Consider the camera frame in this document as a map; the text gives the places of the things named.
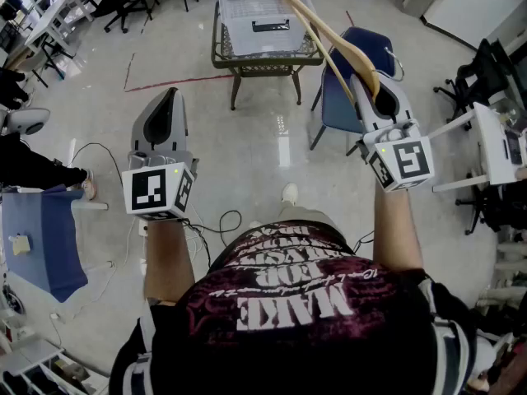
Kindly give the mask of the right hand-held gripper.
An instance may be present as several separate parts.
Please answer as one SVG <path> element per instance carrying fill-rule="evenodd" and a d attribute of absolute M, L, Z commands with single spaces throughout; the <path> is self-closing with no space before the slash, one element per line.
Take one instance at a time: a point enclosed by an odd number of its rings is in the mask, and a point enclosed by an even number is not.
<path fill-rule="evenodd" d="M 385 192 L 417 187 L 435 175 L 430 139 L 411 118 L 408 97 L 399 84 L 382 74 L 378 77 L 376 98 L 358 75 L 350 78 L 357 112 L 367 132 L 361 154 Z"/>

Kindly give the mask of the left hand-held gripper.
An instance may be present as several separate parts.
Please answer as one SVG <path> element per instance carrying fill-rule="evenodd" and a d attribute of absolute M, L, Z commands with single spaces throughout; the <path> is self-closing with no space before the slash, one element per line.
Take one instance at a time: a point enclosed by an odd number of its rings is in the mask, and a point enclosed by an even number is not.
<path fill-rule="evenodd" d="M 128 170 L 122 173 L 126 212 L 145 221 L 183 220 L 197 177 L 182 92 L 171 87 L 151 100 L 133 124 Z M 154 151 L 166 143 L 172 151 Z"/>

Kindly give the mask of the wooden clothes hanger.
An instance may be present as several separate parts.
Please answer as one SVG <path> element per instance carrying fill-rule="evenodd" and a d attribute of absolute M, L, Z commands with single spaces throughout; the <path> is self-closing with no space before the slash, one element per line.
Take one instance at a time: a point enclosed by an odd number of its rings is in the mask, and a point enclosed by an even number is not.
<path fill-rule="evenodd" d="M 347 60 L 351 67 L 366 83 L 370 90 L 373 101 L 376 100 L 380 92 L 380 78 L 379 75 L 388 76 L 386 72 L 380 69 L 375 69 L 373 62 L 355 45 L 348 43 L 340 35 L 337 35 L 324 21 L 322 21 L 314 12 L 312 12 L 301 0 L 283 0 L 285 1 L 295 13 L 297 19 L 304 25 L 308 35 L 316 44 L 318 50 L 322 53 L 327 64 L 331 67 L 338 82 L 342 86 L 351 105 L 355 104 L 355 98 L 352 95 L 350 88 L 343 79 L 337 65 L 329 55 L 329 52 L 324 48 L 320 38 L 315 33 L 311 26 L 317 28 L 331 45 L 340 52 L 340 54 Z"/>

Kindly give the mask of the clear plastic storage bin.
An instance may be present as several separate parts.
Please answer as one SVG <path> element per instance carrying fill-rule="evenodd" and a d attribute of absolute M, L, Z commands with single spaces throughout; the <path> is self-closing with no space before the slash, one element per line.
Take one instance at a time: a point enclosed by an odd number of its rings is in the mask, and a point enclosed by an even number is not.
<path fill-rule="evenodd" d="M 311 0 L 301 0 L 313 9 Z M 236 56 L 298 50 L 305 27 L 283 0 L 219 0 Z"/>

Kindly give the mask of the person's right forearm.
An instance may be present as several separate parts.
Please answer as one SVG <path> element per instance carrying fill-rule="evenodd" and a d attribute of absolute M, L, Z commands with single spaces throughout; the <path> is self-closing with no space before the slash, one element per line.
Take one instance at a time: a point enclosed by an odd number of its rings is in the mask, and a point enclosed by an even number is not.
<path fill-rule="evenodd" d="M 375 185 L 373 260 L 396 272 L 423 269 L 407 191 L 385 192 Z"/>

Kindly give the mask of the person's left forearm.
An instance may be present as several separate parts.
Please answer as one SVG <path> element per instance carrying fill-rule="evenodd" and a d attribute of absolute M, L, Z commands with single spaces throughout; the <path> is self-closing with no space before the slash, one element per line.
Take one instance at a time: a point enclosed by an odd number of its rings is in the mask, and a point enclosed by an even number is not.
<path fill-rule="evenodd" d="M 147 226 L 144 295 L 175 305 L 195 283 L 184 227 L 179 221 L 152 221 Z"/>

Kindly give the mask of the blue chair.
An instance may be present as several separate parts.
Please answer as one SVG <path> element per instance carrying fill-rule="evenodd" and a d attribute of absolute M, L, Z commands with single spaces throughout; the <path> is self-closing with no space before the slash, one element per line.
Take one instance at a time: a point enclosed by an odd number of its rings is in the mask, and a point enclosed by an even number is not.
<path fill-rule="evenodd" d="M 358 47 L 373 63 L 375 69 L 381 70 L 389 77 L 395 74 L 395 61 L 389 52 L 393 51 L 391 40 L 382 34 L 351 26 L 341 34 L 348 43 Z M 349 101 L 333 69 L 326 64 L 321 76 L 321 84 L 311 107 L 314 110 L 321 101 L 321 126 L 312 139 L 313 150 L 327 128 L 344 132 L 362 134 L 362 125 L 357 113 Z"/>

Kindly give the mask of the long red floor tape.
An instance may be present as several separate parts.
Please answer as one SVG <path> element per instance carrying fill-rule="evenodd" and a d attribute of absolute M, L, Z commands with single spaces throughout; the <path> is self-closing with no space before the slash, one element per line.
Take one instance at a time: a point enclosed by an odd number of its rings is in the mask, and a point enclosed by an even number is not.
<path fill-rule="evenodd" d="M 216 69 L 203 52 L 149 55 L 146 51 L 137 51 L 128 61 L 119 90 L 130 93 L 230 76 L 226 70 Z"/>

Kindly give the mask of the black mesh office chair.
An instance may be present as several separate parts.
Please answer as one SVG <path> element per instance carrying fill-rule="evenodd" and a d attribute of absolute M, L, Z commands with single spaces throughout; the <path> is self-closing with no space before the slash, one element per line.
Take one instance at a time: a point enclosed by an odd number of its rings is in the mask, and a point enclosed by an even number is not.
<path fill-rule="evenodd" d="M 435 86 L 433 91 L 447 95 L 455 104 L 447 123 L 466 114 L 475 103 L 489 106 L 494 95 L 510 89 L 511 85 L 517 89 L 522 104 L 527 98 L 527 84 L 522 82 L 517 67 L 498 40 L 490 43 L 483 39 L 472 62 L 460 66 L 455 79 L 446 79 L 445 84 L 452 91 L 440 86 Z"/>

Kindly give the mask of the white side table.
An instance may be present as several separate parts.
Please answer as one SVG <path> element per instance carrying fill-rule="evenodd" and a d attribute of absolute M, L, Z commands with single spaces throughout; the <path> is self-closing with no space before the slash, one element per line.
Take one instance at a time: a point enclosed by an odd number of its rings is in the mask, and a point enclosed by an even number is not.
<path fill-rule="evenodd" d="M 498 113 L 484 105 L 475 103 L 474 108 L 468 113 L 462 114 L 446 125 L 430 132 L 428 137 L 432 140 L 469 121 L 475 121 L 479 127 L 487 166 L 486 173 L 447 184 L 433 185 L 432 192 L 441 193 L 478 184 L 502 185 L 526 180 L 527 141 L 525 140 L 525 133 L 527 129 L 522 132 L 518 139 L 522 161 L 520 165 L 515 165 L 511 160 L 512 151 L 506 139 L 505 127 L 502 125 Z"/>

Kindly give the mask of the dark metal lattice table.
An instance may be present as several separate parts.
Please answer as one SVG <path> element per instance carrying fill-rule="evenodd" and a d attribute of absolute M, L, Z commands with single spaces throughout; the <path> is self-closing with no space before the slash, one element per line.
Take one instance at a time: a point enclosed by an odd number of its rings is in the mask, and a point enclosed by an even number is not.
<path fill-rule="evenodd" d="M 291 77 L 296 90 L 296 104 L 301 105 L 300 71 L 304 67 L 317 67 L 324 57 L 308 33 L 298 50 L 264 52 L 236 56 L 226 25 L 220 18 L 219 2 L 214 7 L 211 62 L 216 69 L 228 70 L 233 76 L 231 110 L 236 109 L 236 97 L 243 78 Z"/>

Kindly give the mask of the person's khaki trouser leg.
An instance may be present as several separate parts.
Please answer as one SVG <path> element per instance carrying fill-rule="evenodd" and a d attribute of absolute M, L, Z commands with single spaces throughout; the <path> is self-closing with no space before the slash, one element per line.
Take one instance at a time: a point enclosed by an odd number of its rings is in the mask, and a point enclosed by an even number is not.
<path fill-rule="evenodd" d="M 340 229 L 330 219 L 329 216 L 321 211 L 307 209 L 305 207 L 286 205 L 280 212 L 277 218 L 279 221 L 313 221 L 320 222 L 333 227 L 340 232 Z"/>

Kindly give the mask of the grey rounded chair back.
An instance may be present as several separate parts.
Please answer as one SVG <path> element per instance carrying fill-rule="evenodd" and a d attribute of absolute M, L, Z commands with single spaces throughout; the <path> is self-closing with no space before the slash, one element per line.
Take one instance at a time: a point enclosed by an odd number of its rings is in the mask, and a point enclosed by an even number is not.
<path fill-rule="evenodd" d="M 7 111 L 0 109 L 0 135 L 19 133 L 32 135 L 49 121 L 50 111 L 45 108 L 29 108 Z"/>

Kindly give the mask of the black chair base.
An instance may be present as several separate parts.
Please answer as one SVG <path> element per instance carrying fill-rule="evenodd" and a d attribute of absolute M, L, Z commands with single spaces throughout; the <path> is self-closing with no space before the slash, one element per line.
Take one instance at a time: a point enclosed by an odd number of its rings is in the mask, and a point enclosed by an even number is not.
<path fill-rule="evenodd" d="M 483 190 L 473 185 L 472 199 L 456 199 L 456 206 L 473 207 L 473 223 L 464 233 L 471 235 L 480 222 L 495 233 L 503 226 L 527 230 L 527 179 L 510 184 L 487 185 Z"/>

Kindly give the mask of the white desk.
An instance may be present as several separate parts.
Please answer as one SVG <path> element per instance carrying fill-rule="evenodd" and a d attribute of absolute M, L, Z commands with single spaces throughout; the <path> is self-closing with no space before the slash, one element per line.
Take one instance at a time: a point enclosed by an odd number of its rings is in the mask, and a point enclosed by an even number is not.
<path fill-rule="evenodd" d="M 44 65 L 55 70 L 62 80 L 64 79 L 64 75 L 51 57 L 52 50 L 48 51 L 46 49 L 46 47 L 52 48 L 53 45 L 48 43 L 46 39 L 52 39 L 54 43 L 59 46 L 59 52 L 63 56 L 73 59 L 76 55 L 76 50 L 65 40 L 63 33 L 60 29 L 55 27 L 54 23 L 58 21 L 69 35 L 72 33 L 70 24 L 61 16 L 61 11 L 70 6 L 73 6 L 74 8 L 73 14 L 80 11 L 82 17 L 85 17 L 89 22 L 92 22 L 94 20 L 93 14 L 95 13 L 95 10 L 90 11 L 86 7 L 85 2 L 88 1 L 89 0 L 55 0 L 39 19 L 35 28 L 31 31 L 24 43 L 24 45 L 34 54 L 30 60 L 37 58 L 39 54 L 42 53 L 44 55 Z"/>

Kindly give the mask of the small yellow item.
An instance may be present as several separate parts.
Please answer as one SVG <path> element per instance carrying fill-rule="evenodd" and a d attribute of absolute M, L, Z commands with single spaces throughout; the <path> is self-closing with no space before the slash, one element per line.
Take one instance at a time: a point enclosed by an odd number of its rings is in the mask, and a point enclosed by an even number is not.
<path fill-rule="evenodd" d="M 9 241 L 12 243 L 12 252 L 15 256 L 31 251 L 30 239 L 27 235 L 10 236 Z"/>

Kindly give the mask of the person's dark printed shirt torso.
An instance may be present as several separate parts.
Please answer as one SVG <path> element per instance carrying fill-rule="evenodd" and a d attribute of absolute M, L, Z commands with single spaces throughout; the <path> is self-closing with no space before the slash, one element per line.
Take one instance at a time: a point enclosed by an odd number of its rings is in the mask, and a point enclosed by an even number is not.
<path fill-rule="evenodd" d="M 110 395 L 458 395 L 469 309 L 422 269 L 354 254 L 317 221 L 249 230 L 172 306 L 138 320 Z"/>

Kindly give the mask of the white shelf rack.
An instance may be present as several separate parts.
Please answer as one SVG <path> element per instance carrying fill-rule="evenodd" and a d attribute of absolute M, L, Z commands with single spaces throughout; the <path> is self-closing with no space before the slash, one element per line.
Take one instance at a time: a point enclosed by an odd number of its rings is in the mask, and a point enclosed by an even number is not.
<path fill-rule="evenodd" d="M 109 378 L 31 337 L 11 345 L 0 334 L 0 395 L 109 395 Z"/>

